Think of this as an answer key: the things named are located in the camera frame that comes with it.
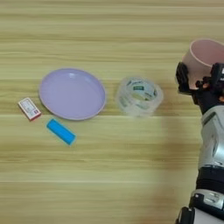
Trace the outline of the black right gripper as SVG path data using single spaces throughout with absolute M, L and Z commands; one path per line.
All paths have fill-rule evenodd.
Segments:
M 215 106 L 224 106 L 223 80 L 219 80 L 213 84 L 211 77 L 204 77 L 203 80 L 195 82 L 196 88 L 192 88 L 188 79 L 187 66 L 183 62 L 178 63 L 176 79 L 178 82 L 178 91 L 181 94 L 190 95 L 193 103 L 199 106 L 202 115 Z

